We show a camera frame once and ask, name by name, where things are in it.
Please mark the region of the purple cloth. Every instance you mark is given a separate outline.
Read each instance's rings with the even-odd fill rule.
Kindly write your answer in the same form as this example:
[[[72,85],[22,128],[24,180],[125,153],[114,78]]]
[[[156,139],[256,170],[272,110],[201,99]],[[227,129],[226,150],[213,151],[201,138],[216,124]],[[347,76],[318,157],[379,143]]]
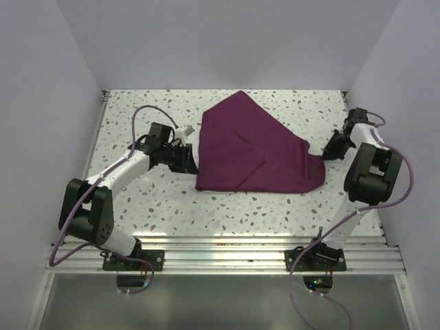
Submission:
[[[325,183],[323,160],[244,91],[205,111],[198,191],[309,193]]]

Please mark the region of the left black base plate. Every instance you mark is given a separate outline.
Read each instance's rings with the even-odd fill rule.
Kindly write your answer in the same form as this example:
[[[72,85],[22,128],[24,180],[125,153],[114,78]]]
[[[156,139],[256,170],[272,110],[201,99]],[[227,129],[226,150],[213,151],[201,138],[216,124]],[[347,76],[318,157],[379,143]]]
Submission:
[[[141,270],[161,272],[165,261],[165,251],[163,250],[136,250],[130,256],[101,252],[100,256],[104,258],[102,269],[111,272]]]

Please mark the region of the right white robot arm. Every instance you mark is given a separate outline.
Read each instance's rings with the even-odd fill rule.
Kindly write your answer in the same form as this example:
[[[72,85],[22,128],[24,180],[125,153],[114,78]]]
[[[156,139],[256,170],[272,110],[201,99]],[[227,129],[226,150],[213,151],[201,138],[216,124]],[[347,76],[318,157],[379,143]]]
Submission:
[[[356,154],[344,180],[345,196],[322,232],[321,244],[331,251],[343,250],[364,215],[390,199],[404,160],[373,125],[355,124],[349,141]]]

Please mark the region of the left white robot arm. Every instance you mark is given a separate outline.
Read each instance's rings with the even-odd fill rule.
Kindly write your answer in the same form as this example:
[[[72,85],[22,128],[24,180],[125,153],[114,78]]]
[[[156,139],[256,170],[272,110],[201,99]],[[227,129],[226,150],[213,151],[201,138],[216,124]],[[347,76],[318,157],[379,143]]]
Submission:
[[[116,228],[113,200],[139,176],[157,165],[174,173],[197,175],[192,144],[135,143],[115,163],[88,179],[71,180],[65,191],[60,220],[59,248],[66,235],[119,255],[128,270],[141,266],[137,239]]]

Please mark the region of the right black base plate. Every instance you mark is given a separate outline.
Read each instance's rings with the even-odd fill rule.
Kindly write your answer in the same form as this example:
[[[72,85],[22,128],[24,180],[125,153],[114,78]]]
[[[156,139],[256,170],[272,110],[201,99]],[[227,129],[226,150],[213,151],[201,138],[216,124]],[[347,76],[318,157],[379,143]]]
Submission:
[[[295,260],[304,250],[303,246],[298,246],[294,250],[285,250],[285,267],[288,272],[291,271]],[[296,264],[295,272],[344,272],[347,271],[344,252],[339,249],[327,247],[314,248],[308,251]]]

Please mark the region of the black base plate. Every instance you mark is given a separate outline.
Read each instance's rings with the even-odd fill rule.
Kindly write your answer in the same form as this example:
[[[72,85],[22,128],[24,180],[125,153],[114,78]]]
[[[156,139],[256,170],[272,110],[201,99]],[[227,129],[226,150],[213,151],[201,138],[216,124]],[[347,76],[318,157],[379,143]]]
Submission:
[[[291,271],[295,260],[304,250],[303,246],[298,246],[294,250],[285,250],[285,267],[288,272]],[[327,247],[314,248],[308,251],[296,264],[295,272],[344,272],[347,271],[344,252],[339,249]]]
[[[161,272],[165,261],[165,251],[163,250],[136,250],[130,256],[101,252],[100,256],[104,258],[102,269],[111,272],[141,270]]]

